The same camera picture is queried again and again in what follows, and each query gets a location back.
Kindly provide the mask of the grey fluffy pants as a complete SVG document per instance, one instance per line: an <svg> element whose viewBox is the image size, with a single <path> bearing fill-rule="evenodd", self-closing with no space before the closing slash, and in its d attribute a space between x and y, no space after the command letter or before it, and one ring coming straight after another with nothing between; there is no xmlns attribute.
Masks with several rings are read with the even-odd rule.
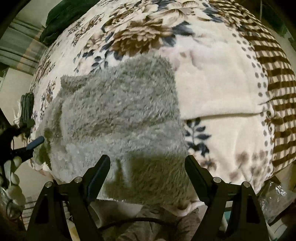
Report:
<svg viewBox="0 0 296 241"><path fill-rule="evenodd" d="M36 135L34 161L68 183L103 155L111 167L98 199L155 205L188 197L188 154L169 61L140 55L84 76L63 76Z"/></svg>

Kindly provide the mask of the dark blue-green folded cloth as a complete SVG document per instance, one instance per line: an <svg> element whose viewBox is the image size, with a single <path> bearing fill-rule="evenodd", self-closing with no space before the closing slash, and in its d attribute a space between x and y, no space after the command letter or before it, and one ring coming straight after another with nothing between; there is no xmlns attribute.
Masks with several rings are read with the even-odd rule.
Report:
<svg viewBox="0 0 296 241"><path fill-rule="evenodd" d="M34 95L26 93L21 97L21 117L20 123L24 124L31 119L34 107Z"/></svg>

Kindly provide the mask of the grey-blue striped curtain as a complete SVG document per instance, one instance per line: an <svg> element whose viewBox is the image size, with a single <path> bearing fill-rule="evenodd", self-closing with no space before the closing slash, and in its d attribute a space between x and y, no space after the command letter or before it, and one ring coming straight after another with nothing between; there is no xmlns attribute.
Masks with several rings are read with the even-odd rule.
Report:
<svg viewBox="0 0 296 241"><path fill-rule="evenodd" d="M14 19L1 37L1 63L33 75L46 50L40 42L43 28Z"/></svg>

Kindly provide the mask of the dark green folded blanket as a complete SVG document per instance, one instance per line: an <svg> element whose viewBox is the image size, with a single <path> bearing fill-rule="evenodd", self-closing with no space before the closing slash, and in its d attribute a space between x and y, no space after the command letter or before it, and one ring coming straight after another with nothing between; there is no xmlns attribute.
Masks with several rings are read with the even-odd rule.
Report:
<svg viewBox="0 0 296 241"><path fill-rule="evenodd" d="M40 42L49 47L74 21L88 12L99 0L65 0L53 7L47 16Z"/></svg>

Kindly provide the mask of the floral cream blanket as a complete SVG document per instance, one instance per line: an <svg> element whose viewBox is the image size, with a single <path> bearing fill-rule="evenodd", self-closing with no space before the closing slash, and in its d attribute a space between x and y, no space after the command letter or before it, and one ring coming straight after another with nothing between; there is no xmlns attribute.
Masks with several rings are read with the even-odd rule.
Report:
<svg viewBox="0 0 296 241"><path fill-rule="evenodd" d="M212 175L258 191L295 161L295 73L236 1L100 1L41 58L30 87L36 122L63 75L150 52L170 61L189 153Z"/></svg>

